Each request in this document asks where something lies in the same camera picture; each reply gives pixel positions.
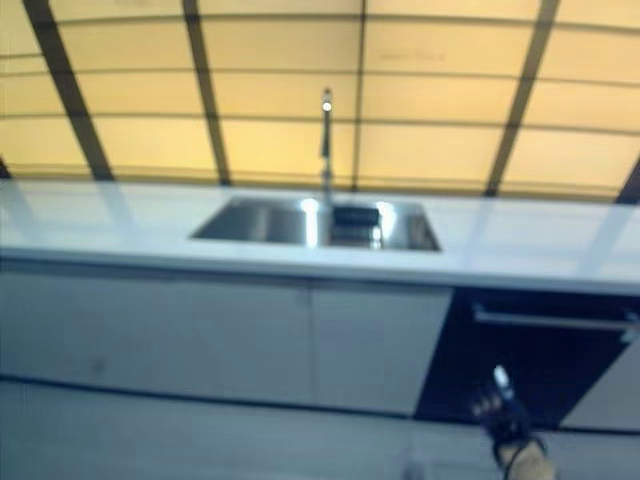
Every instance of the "sink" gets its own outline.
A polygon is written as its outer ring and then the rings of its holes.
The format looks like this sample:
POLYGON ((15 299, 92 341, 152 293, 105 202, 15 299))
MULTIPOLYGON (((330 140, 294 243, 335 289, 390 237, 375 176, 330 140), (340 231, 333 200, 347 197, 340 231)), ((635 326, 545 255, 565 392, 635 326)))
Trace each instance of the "sink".
POLYGON ((424 210, 409 202, 336 203, 329 208, 313 198, 236 197, 192 237, 309 248, 440 249, 424 210))

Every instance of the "glove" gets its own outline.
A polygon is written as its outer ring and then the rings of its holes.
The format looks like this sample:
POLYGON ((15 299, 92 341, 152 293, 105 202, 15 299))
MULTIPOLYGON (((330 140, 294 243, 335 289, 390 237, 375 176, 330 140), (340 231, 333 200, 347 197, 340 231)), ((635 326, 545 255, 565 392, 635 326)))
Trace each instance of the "glove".
POLYGON ((500 365, 494 369, 493 380, 471 398, 471 412, 493 440, 493 455, 502 468, 505 462, 499 453, 501 447, 524 447, 534 439, 529 415, 500 365))

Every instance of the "white cabinet door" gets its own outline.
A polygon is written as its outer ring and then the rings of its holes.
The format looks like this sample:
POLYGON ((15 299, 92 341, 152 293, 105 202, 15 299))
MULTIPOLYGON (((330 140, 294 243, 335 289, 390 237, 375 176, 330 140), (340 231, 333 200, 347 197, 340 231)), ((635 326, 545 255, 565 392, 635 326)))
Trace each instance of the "white cabinet door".
POLYGON ((317 403, 412 414, 450 300, 449 289, 313 289, 317 403))
POLYGON ((563 427, 640 431, 640 340, 618 357, 563 420, 563 427))
POLYGON ((220 396, 215 355, 168 280, 2 273, 0 371, 220 396))
POLYGON ((226 398, 311 402, 306 284, 203 281, 186 291, 190 314, 215 344, 226 398))

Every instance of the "faucet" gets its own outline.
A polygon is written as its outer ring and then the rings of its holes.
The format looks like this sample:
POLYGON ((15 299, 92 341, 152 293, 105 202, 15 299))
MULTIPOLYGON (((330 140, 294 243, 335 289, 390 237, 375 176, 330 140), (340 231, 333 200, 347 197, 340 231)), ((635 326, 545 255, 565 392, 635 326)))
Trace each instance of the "faucet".
POLYGON ((331 191, 331 110, 333 105, 331 103, 331 90, 325 88, 322 94, 322 113, 323 113, 323 127, 322 127, 322 147, 320 156, 324 159, 324 169, 322 170, 322 187, 324 192, 324 203, 328 209, 331 209, 332 191, 331 191))

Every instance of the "countertop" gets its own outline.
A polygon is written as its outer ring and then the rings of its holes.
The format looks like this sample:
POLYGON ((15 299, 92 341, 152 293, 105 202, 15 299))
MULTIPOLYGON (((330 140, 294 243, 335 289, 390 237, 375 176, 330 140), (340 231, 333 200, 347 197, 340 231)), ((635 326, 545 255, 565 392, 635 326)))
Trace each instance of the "countertop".
POLYGON ((2 257, 429 285, 640 295, 640 208, 387 194, 419 202, 440 252, 193 240, 232 196, 318 191, 80 181, 0 183, 2 257))

